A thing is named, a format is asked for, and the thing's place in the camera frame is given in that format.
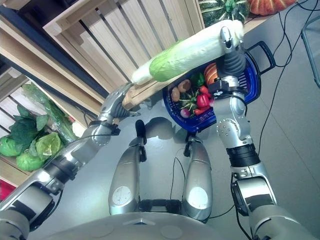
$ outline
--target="green pumpkin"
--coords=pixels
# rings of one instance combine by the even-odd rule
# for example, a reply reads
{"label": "green pumpkin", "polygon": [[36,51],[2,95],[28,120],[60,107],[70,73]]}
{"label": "green pumpkin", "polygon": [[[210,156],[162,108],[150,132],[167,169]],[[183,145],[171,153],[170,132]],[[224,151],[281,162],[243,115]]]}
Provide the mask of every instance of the green pumpkin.
{"label": "green pumpkin", "polygon": [[250,13],[247,0],[199,0],[199,5],[206,28],[226,19],[244,23]]}

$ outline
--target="potato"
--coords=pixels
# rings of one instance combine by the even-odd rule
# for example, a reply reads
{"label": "potato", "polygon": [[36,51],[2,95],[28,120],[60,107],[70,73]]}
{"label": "potato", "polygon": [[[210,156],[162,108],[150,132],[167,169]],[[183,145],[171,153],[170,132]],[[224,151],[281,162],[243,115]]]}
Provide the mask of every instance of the potato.
{"label": "potato", "polygon": [[191,88],[191,81],[189,79],[183,80],[179,83],[178,89],[180,93],[185,93]]}
{"label": "potato", "polygon": [[180,92],[176,86],[172,89],[171,98],[172,98],[172,101],[174,102],[178,102],[180,99]]}

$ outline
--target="orange pumpkin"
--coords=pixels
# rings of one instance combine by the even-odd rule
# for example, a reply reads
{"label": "orange pumpkin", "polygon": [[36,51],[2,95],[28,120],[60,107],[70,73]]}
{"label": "orange pumpkin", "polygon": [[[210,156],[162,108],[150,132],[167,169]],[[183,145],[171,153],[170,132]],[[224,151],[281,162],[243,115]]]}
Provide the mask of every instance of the orange pumpkin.
{"label": "orange pumpkin", "polygon": [[209,84],[213,84],[217,77],[218,77],[218,73],[217,73],[216,63],[214,62],[206,66],[204,70],[204,79],[205,79],[206,85],[208,86]]}
{"label": "orange pumpkin", "polygon": [[250,12],[258,15],[271,15],[285,10],[297,0],[248,0]]}

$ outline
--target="gray floor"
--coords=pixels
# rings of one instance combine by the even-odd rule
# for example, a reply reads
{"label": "gray floor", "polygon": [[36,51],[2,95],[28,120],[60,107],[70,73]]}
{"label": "gray floor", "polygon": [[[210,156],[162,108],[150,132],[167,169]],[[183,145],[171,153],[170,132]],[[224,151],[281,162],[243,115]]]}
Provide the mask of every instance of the gray floor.
{"label": "gray floor", "polygon": [[[311,8],[315,0],[306,4]],[[287,32],[295,41],[308,17],[308,12],[298,7],[291,11]],[[274,50],[281,39],[279,19],[274,16],[245,36],[246,46],[259,40]],[[276,55],[279,64],[288,56],[286,44]],[[263,58],[257,58],[263,65]],[[262,76],[261,96],[248,106],[247,118],[251,122],[252,137],[258,147],[259,136],[267,116],[272,93],[281,72],[275,68]],[[132,117],[120,123],[120,136],[113,137],[76,177],[63,193],[59,208],[43,225],[30,234],[30,240],[66,230],[92,220],[108,216],[108,192],[117,162],[135,137],[134,122],[142,119],[147,125],[148,160],[140,164],[140,195],[147,198],[169,198],[172,164],[175,154],[187,169],[188,159],[183,157],[186,132],[173,122],[161,100],[153,98],[151,110],[141,106],[141,117]],[[295,216],[308,230],[320,238],[320,89],[313,81],[313,73],[303,42],[300,40],[293,59],[279,83],[269,120],[265,126],[260,158],[264,161],[278,203]],[[226,151],[215,134],[215,126],[198,135],[211,158],[214,201],[212,216],[218,215],[233,201],[230,194],[230,170]],[[181,198],[183,175],[176,165],[173,197]],[[241,222],[248,229],[247,219]],[[245,240],[237,226],[235,212],[208,222],[230,239]]]}

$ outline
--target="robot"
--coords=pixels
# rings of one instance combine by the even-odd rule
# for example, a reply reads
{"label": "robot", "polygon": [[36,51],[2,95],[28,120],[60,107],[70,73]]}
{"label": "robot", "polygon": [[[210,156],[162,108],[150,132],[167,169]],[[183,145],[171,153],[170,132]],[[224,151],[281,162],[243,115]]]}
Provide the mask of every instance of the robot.
{"label": "robot", "polygon": [[[219,77],[209,86],[216,132],[224,144],[232,174],[231,193],[236,210],[248,216],[253,240],[316,240],[297,220],[277,204],[267,170],[256,153],[246,119],[245,90],[238,76],[246,67],[241,47],[234,47],[227,27],[220,32],[225,55],[216,60]],[[43,168],[37,170],[0,204],[0,240],[26,240],[54,211],[52,195],[59,194],[69,180],[119,135],[114,118],[135,113],[122,101],[130,84],[121,86],[104,101],[97,120],[83,137],[70,143]],[[223,240],[206,225],[213,202],[211,163],[202,141],[195,135],[186,140],[185,155],[191,153],[182,201],[141,200],[139,164],[147,159],[145,125],[135,124],[137,137],[121,156],[113,175],[108,203],[109,217],[52,235],[48,240],[80,239],[211,239]]]}

